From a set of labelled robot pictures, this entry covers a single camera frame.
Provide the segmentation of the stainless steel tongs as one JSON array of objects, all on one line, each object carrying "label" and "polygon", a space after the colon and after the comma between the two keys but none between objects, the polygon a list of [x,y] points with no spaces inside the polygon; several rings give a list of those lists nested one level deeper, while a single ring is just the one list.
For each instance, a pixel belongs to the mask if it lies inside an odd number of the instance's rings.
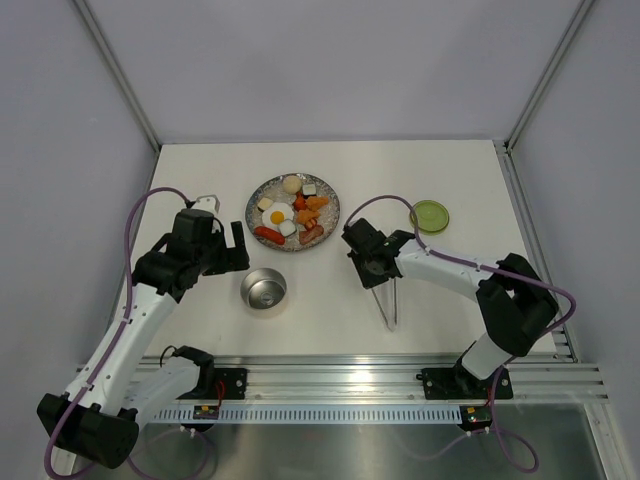
[{"label": "stainless steel tongs", "polygon": [[398,328],[398,289],[395,279],[389,280],[372,289],[373,298],[381,314],[383,323],[389,332]]}]

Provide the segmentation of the stainless steel bowl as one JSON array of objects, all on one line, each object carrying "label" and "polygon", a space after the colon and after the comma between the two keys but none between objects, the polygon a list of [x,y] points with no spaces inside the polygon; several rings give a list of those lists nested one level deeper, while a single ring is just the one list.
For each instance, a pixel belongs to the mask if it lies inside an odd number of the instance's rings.
[{"label": "stainless steel bowl", "polygon": [[244,311],[256,318],[275,318],[288,306],[285,277],[273,268],[259,268],[248,273],[240,284]]}]

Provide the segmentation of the orange fried nugget toy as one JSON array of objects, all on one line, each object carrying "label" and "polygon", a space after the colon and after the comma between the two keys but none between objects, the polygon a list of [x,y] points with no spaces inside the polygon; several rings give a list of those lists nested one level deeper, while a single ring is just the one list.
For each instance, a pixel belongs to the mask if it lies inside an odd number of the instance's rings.
[{"label": "orange fried nugget toy", "polygon": [[306,208],[311,211],[318,211],[327,206],[330,199],[326,196],[310,196],[305,200]]}]

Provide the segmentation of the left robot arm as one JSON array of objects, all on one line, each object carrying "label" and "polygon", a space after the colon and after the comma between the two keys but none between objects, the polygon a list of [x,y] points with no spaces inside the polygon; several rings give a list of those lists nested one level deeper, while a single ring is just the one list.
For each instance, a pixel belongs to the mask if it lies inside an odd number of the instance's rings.
[{"label": "left robot arm", "polygon": [[249,267],[241,222],[231,223],[233,246],[208,211],[185,208],[170,232],[136,262],[126,301],[94,354],[63,393],[45,394],[36,412],[54,448],[109,469],[122,465],[143,427],[178,399],[234,398],[232,379],[218,374],[214,357],[182,346],[137,387],[130,382],[159,328],[202,276]]}]

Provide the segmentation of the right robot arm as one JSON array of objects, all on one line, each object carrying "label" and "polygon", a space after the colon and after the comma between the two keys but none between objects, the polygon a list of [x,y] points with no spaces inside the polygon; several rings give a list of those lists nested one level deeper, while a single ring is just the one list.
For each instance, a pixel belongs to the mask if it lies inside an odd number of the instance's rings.
[{"label": "right robot arm", "polygon": [[513,396],[505,365],[529,354],[559,305],[529,262],[511,253],[485,265],[471,257],[429,250],[417,236],[385,235],[359,219],[343,230],[364,288],[398,278],[430,282],[477,304],[484,334],[451,367],[424,368],[417,378],[428,400],[495,400]]}]

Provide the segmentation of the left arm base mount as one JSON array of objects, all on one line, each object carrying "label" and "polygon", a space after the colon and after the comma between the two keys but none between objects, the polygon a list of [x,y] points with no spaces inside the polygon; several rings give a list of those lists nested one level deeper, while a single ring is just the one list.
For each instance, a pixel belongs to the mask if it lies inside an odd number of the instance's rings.
[{"label": "left arm base mount", "polygon": [[211,401],[244,400],[248,385],[245,368],[216,368],[204,383],[199,398]]}]

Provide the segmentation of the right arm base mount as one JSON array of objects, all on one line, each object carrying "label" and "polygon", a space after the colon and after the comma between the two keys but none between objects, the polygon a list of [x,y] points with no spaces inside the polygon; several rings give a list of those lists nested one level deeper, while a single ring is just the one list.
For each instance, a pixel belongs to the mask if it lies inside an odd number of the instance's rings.
[{"label": "right arm base mount", "polygon": [[496,371],[479,380],[458,367],[424,368],[415,375],[426,400],[511,400],[514,398],[509,372]]}]

